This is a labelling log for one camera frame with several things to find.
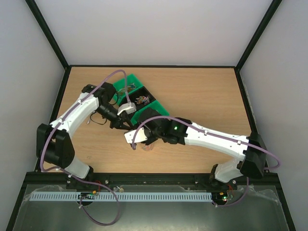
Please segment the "clear glass jar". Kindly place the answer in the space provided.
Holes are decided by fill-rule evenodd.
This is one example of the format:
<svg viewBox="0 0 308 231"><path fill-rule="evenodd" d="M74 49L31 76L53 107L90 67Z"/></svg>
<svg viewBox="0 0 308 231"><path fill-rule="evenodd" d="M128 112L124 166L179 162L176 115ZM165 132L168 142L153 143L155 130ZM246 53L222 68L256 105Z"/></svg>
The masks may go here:
<svg viewBox="0 0 308 231"><path fill-rule="evenodd" d="M153 150L153 148L154 148L154 143L148 145L145 144L144 146L142 146L142 149L147 152Z"/></svg>

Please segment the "green bin star candies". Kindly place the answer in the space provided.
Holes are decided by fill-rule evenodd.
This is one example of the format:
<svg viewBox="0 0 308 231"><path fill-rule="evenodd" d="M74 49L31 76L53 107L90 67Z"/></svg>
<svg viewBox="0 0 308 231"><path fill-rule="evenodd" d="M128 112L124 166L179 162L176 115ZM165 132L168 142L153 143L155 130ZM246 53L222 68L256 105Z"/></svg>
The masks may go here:
<svg viewBox="0 0 308 231"><path fill-rule="evenodd" d="M130 121L133 125L141 123L154 116L169 116L169 112L157 100L147 105L141 104L136 106L137 111L130 115Z"/></svg>

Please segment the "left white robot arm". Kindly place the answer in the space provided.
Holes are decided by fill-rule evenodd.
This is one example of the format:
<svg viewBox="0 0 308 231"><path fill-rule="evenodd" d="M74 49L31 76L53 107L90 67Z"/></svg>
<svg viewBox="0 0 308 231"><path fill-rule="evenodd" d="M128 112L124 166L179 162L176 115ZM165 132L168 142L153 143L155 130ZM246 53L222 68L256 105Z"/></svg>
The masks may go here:
<svg viewBox="0 0 308 231"><path fill-rule="evenodd" d="M115 94L116 89L111 83L105 82L99 88L88 84L62 116L48 125L41 124L37 128L36 145L40 164L48 162L71 175L86 179L93 172L93 168L77 158L72 144L72 137L82 122L92 112L97 112L110 121L110 128L130 130L133 126L126 112L119 114L110 104Z"/></svg>

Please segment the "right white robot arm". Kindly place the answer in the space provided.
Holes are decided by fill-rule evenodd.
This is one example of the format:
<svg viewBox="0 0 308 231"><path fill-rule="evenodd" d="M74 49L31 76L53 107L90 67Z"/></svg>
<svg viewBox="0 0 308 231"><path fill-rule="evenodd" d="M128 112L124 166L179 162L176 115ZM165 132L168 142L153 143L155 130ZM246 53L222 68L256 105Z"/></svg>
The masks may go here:
<svg viewBox="0 0 308 231"><path fill-rule="evenodd" d="M264 175L266 146L257 132L249 136L218 132L184 118L172 120L152 108L141 113L137 124L144 130L143 143L147 145L161 139L165 143L205 147L233 157L224 164L213 165L210 184L214 188L219 189L240 176L261 179Z"/></svg>

